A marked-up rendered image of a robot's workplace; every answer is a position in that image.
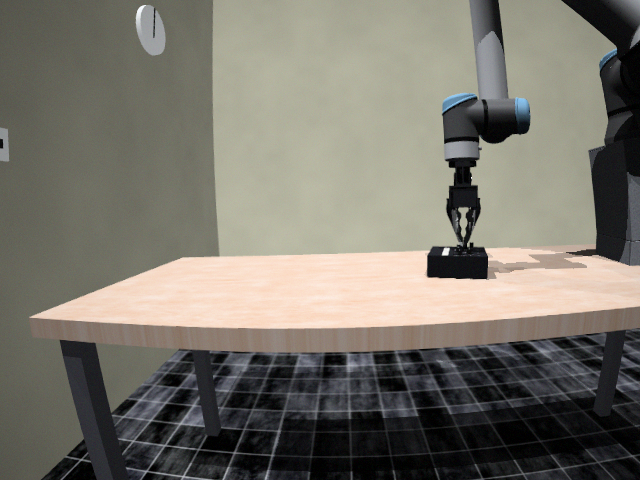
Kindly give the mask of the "black lighting desk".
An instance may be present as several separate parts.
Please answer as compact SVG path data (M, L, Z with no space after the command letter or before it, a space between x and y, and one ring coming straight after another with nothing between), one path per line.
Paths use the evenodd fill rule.
M458 255L457 255L458 250ZM484 247L433 246L427 255L427 277L485 279L488 274L488 255Z

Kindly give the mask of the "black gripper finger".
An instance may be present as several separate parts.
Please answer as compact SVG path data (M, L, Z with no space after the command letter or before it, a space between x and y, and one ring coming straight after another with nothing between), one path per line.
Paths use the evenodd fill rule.
M467 226L465 228L466 235L464 237L464 244L463 244L464 248L471 237L471 234L474 230L474 227L478 220L480 212L481 212L481 205L480 205L480 198L478 198L478 207L477 208L471 207L471 209L469 209L469 211L466 212ZM470 232L469 232L469 225L470 225Z
M461 246L463 246L463 237L461 235L462 228L460 226L461 213L458 211L458 209L453 208L452 203L451 203L451 207L449 207L449 198L447 198L446 212L452 224L452 227L456 234L458 242L460 243ZM457 232L457 219L456 219L457 217L458 217L458 232Z

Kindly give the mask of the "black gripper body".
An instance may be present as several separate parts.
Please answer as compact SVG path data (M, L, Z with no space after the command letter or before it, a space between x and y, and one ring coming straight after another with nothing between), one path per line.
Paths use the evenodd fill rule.
M470 162L469 162L470 161ZM456 167L455 167L456 165ZM449 162L449 168L455 168L456 185L449 186L449 207L451 203L453 208L455 207L478 207L478 185L470 184L470 167L476 167L476 161L466 160L465 162L451 161ZM464 168L464 173L463 173ZM467 183L467 184L464 184ZM456 187L456 188L453 188ZM457 188L458 187L458 188ZM465 188L472 187L472 188ZM451 199L450 199L451 188ZM453 191L453 194L452 194ZM477 202L476 202L477 192ZM477 203L477 206L476 206Z

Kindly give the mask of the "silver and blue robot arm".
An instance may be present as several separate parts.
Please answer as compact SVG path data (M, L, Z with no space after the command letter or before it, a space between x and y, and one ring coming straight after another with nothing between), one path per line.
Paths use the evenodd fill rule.
M640 138L640 0L561 1L617 47L599 63L608 116L605 145ZM508 99L499 1L469 3L479 100L473 93L462 93L443 101L447 162L479 160L479 135L487 143L501 143L511 134L526 134L530 127L528 101Z

